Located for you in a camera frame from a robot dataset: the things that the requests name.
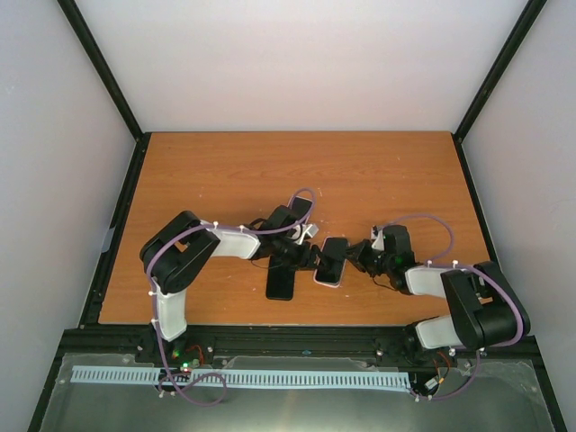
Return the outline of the clear white phone case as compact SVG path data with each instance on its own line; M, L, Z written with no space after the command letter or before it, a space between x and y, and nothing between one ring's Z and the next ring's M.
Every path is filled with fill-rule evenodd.
M289 234L290 238L297 244L302 244L306 239L311 237L311 224L309 223L309 214L312 207L312 200L300 196L294 196L288 204L288 207L296 214L296 219L302 219L305 215L308 217L298 226L294 227Z

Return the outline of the clear pink phone case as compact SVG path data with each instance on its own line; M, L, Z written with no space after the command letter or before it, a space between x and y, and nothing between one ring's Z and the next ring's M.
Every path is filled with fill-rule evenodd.
M341 285L344 274L344 267L332 266L330 268L317 269L313 275L316 284L330 288L338 288Z

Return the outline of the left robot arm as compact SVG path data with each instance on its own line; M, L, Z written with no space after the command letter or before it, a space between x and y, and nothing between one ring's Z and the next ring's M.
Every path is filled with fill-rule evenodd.
M186 289L209 259L272 257L282 265L312 267L315 257L309 239L318 231L309 223L313 207L312 200L296 197L276 207L268 218L241 226L200 220L191 211L182 211L148 240L139 259L151 286L152 324L160 335L157 353L171 363L185 356Z

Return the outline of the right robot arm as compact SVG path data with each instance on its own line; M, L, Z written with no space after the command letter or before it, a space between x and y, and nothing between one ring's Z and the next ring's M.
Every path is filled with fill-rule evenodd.
M409 326L425 350L508 347L531 330L526 309L497 263L421 264L402 225L373 228L369 239L347 249L346 258L372 278L387 276L396 292L446 301L447 315Z

